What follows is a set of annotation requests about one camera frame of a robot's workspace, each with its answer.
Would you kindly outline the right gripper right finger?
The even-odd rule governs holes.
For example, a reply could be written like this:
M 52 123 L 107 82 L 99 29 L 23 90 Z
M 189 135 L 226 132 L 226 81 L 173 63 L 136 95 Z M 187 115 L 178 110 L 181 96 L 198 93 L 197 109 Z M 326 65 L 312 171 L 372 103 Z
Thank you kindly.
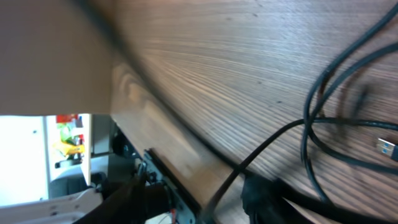
M 245 177 L 241 194 L 250 224 L 311 224 L 274 189 L 274 183 L 258 175 Z

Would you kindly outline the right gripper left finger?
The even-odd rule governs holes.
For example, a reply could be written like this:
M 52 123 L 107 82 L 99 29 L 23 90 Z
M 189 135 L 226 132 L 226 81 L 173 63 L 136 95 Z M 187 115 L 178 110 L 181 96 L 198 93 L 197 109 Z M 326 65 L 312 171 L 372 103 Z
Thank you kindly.
M 145 223 L 144 181 L 134 178 L 118 188 L 102 204 L 75 221 L 75 224 Z

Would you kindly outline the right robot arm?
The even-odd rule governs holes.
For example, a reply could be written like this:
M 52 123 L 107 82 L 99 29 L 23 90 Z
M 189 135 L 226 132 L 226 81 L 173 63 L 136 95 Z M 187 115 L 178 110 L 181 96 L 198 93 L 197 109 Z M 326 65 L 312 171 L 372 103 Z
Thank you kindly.
M 51 200 L 1 207 L 1 223 L 144 223 L 146 220 L 195 203 L 178 182 L 146 185 L 142 174 L 106 199 L 94 188 Z

